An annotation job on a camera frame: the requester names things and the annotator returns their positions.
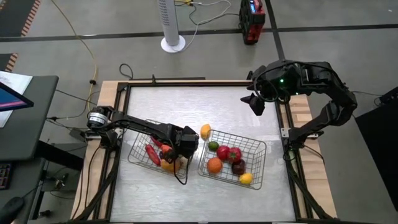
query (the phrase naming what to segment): red pepper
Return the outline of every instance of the red pepper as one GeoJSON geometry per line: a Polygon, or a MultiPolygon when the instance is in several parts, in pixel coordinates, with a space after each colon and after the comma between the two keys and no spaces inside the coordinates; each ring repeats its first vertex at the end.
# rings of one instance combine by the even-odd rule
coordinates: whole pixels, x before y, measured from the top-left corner
{"type": "Polygon", "coordinates": [[[160,147],[160,146],[163,145],[160,141],[156,140],[154,137],[151,136],[150,138],[152,139],[152,141],[155,143],[155,145],[156,145],[157,147],[160,147]]]}
{"type": "Polygon", "coordinates": [[[157,156],[155,149],[150,144],[148,144],[145,146],[145,150],[147,151],[149,159],[151,159],[151,161],[154,162],[154,164],[156,164],[157,166],[160,166],[160,159],[157,156]]]}

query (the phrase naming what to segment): floor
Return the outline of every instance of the floor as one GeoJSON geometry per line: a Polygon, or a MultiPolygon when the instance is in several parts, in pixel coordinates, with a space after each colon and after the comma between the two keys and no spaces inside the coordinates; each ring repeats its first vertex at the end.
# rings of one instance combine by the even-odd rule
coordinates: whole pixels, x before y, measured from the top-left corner
{"type": "MultiPolygon", "coordinates": [[[[240,1],[231,2],[228,12],[237,13],[240,1]]],[[[58,0],[57,4],[78,34],[162,32],[156,0],[58,0]]],[[[275,19],[267,17],[265,28],[271,28],[271,22],[275,22],[272,28],[277,27],[280,32],[261,34],[260,41],[253,46],[244,45],[241,34],[202,34],[195,37],[186,51],[170,55],[162,51],[162,38],[157,36],[115,38],[116,35],[108,35],[111,38],[87,40],[99,66],[99,85],[95,90],[100,89],[103,80],[126,79],[119,74],[121,63],[132,67],[134,78],[149,78],[155,74],[156,77],[233,80],[245,79],[248,71],[283,56],[304,62],[330,62],[351,90],[383,94],[397,85],[397,26],[386,26],[389,29],[377,26],[398,24],[397,1],[271,0],[271,4],[275,19]]],[[[199,7],[193,19],[201,21],[213,17],[225,5],[199,7]]],[[[180,30],[195,29],[188,19],[191,10],[190,7],[177,8],[180,30]]],[[[200,30],[235,29],[237,23],[237,16],[225,16],[201,26],[200,30]]],[[[42,0],[27,36],[72,35],[66,20],[52,2],[42,0]]],[[[0,43],[0,54],[19,54],[14,72],[33,76],[58,75],[59,90],[86,98],[94,66],[81,42],[31,40],[0,43]]],[[[94,95],[92,100],[96,101],[97,97],[94,95]]],[[[357,95],[358,108],[354,115],[372,110],[375,107],[373,99],[374,96],[357,95]]],[[[313,116],[316,116],[328,98],[314,94],[309,101],[313,116]]],[[[83,108],[84,102],[56,93],[49,116],[73,116],[81,113],[83,108]]],[[[85,120],[82,116],[66,119],[63,123],[85,127],[85,120]]],[[[78,142],[68,135],[68,130],[52,124],[45,125],[41,139],[56,143],[78,142]]],[[[354,119],[342,127],[326,128],[319,142],[338,217],[346,221],[398,223],[398,213],[354,119]]],[[[65,221],[72,210],[71,200],[51,195],[46,195],[44,200],[43,210],[50,207],[56,211],[52,222],[65,221]]],[[[39,221],[46,222],[49,221],[44,218],[39,221]]]]}

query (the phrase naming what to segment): red power tool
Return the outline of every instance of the red power tool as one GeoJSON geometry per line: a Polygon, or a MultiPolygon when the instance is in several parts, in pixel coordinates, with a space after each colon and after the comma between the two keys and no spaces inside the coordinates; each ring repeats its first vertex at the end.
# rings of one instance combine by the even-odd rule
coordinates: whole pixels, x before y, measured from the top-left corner
{"type": "Polygon", "coordinates": [[[239,12],[239,28],[243,42],[251,45],[258,42],[261,29],[266,22],[266,13],[261,0],[242,0],[239,12]]]}

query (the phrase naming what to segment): wire mesh basket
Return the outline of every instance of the wire mesh basket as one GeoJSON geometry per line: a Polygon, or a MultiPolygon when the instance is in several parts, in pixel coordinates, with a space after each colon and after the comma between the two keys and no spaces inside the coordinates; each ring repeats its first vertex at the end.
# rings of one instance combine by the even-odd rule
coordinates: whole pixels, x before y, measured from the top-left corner
{"type": "MultiPolygon", "coordinates": [[[[160,124],[159,122],[153,121],[150,119],[148,119],[146,121],[154,123],[154,124],[160,124]]],[[[162,151],[162,150],[160,150],[160,147],[155,145],[155,143],[152,141],[152,139],[150,138],[149,135],[139,133],[137,135],[137,138],[134,141],[134,144],[132,145],[130,153],[127,157],[128,161],[135,165],[139,165],[139,166],[142,166],[142,167],[145,167],[148,169],[156,170],[157,172],[161,172],[164,174],[174,176],[173,172],[164,170],[163,168],[161,168],[160,166],[157,166],[156,164],[154,164],[151,161],[151,159],[148,156],[148,153],[145,150],[145,146],[148,144],[150,144],[155,149],[155,152],[157,155],[159,155],[159,152],[162,151]]],[[[187,173],[188,159],[186,159],[184,157],[180,157],[180,161],[181,161],[182,165],[181,165],[180,169],[175,173],[175,175],[177,175],[179,177],[179,179],[183,180],[183,179],[185,179],[186,173],[187,173]]]]}
{"type": "Polygon", "coordinates": [[[221,180],[230,184],[240,185],[254,190],[262,187],[262,177],[266,162],[265,142],[255,139],[249,139],[234,134],[224,133],[222,131],[210,130],[209,137],[203,146],[203,152],[200,157],[198,173],[201,176],[221,180]],[[207,170],[207,162],[209,159],[217,157],[216,152],[209,150],[209,143],[215,141],[219,146],[238,147],[242,151],[242,158],[246,162],[246,173],[253,175],[250,185],[241,184],[239,176],[232,173],[231,164],[223,161],[223,168],[217,174],[211,174],[207,170]]]}

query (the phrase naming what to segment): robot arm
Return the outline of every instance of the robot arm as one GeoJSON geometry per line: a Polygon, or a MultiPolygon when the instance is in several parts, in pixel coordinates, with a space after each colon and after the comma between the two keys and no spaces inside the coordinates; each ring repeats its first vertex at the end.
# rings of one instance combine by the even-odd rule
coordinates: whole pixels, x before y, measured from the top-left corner
{"type": "Polygon", "coordinates": [[[108,149],[117,144],[118,135],[113,131],[115,128],[126,128],[151,135],[172,147],[173,150],[165,155],[168,162],[173,162],[178,155],[189,158],[198,148],[199,136],[188,126],[181,128],[172,124],[154,124],[115,111],[110,106],[94,108],[89,114],[87,126],[101,136],[101,145],[108,149]]]}
{"type": "Polygon", "coordinates": [[[354,93],[341,82],[327,62],[279,60],[249,73],[248,79],[253,80],[248,90],[254,90],[256,95],[252,93],[241,101],[248,103],[258,116],[264,111],[265,101],[288,103],[291,95],[310,95],[312,92],[326,93],[331,98],[319,116],[301,128],[289,130],[291,147],[303,147],[307,136],[326,126],[345,124],[357,107],[354,93]]]}

